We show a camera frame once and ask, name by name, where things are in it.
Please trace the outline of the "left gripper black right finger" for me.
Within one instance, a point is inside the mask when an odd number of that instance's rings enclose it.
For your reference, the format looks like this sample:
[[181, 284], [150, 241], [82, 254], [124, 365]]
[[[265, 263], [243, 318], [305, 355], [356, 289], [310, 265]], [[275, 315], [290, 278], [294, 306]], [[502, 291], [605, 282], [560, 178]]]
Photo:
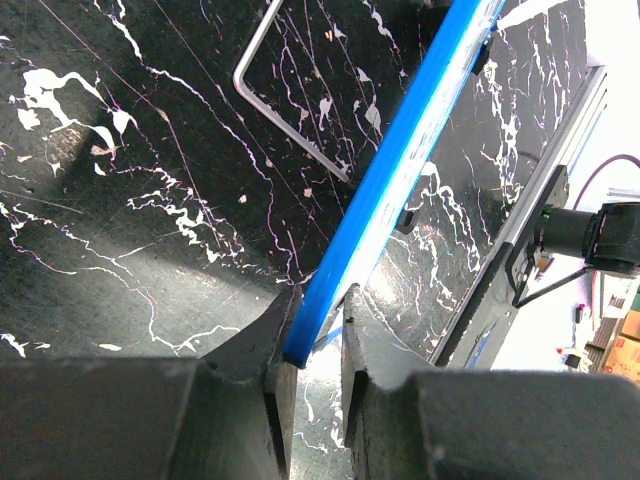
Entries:
[[635, 479], [639, 389], [614, 375], [437, 368], [344, 299], [344, 442], [358, 479]]

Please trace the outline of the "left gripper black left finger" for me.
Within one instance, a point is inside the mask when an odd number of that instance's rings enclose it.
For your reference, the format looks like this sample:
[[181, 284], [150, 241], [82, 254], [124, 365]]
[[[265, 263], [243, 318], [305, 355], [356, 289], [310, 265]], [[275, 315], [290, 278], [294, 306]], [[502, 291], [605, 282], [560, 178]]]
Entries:
[[283, 290], [200, 358], [1, 365], [5, 479], [285, 479], [297, 371], [283, 348], [300, 306]]

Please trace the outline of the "blue-framed whiteboard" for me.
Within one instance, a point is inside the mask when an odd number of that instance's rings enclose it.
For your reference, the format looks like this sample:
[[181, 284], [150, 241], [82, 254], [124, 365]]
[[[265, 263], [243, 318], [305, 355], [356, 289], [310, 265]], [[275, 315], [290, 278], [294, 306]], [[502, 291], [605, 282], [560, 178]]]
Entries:
[[288, 363], [305, 367], [327, 316], [352, 285], [367, 283], [503, 6], [466, 0], [448, 9], [304, 294]]

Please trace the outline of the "white marker with blue cap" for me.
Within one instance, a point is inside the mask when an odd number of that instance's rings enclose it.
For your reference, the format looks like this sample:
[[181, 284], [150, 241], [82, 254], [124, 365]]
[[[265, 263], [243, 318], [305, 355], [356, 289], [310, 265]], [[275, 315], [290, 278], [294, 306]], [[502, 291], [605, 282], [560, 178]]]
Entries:
[[494, 31], [503, 31], [513, 26], [520, 25], [539, 14], [546, 13], [554, 6], [564, 3], [565, 0], [527, 0], [516, 6], [506, 16], [499, 18]]

